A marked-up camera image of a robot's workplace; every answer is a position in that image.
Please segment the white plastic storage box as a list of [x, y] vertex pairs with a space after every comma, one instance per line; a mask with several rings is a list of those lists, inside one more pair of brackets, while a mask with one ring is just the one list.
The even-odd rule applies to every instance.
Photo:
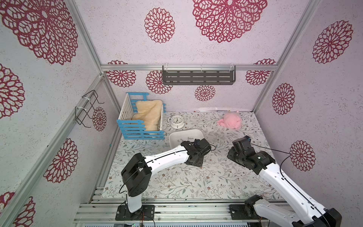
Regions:
[[173, 149], [179, 146], [183, 141], [194, 142], [195, 139], [198, 140], [204, 139], [202, 131], [198, 129], [191, 129], [191, 130], [173, 132], [169, 136], [170, 148]]

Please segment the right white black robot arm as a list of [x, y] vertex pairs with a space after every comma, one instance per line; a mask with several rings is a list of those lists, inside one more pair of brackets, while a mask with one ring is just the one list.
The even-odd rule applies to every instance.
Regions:
[[244, 202], [242, 212], [247, 217], [259, 216], [282, 227], [339, 227], [341, 225], [342, 216], [336, 209], [326, 209], [309, 196], [282, 171], [268, 153], [255, 152], [252, 147], [247, 150], [231, 147], [227, 157], [271, 184], [293, 209], [293, 211], [287, 211], [262, 196], [254, 195]]

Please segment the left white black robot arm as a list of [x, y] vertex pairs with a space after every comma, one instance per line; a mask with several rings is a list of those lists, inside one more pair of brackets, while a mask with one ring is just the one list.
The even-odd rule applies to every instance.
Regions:
[[126, 188], [128, 212], [136, 213], [142, 208], [142, 193], [147, 189], [152, 176], [178, 164], [202, 167], [204, 156], [210, 151], [211, 145], [206, 139], [195, 139], [193, 142], [183, 141], [179, 146], [160, 154], [135, 154], [121, 172], [121, 188]]

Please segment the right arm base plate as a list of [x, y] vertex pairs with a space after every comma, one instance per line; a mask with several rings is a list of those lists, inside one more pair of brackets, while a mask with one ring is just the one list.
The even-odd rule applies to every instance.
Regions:
[[256, 213], [252, 205], [231, 204], [229, 211], [232, 220], [266, 220]]

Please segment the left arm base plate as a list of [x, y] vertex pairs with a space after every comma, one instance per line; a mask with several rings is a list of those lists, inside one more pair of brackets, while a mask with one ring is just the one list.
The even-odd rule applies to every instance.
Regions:
[[132, 221], [132, 220], [154, 220], [155, 205], [142, 205], [141, 209], [134, 213], [128, 210], [127, 205], [118, 206], [115, 220]]

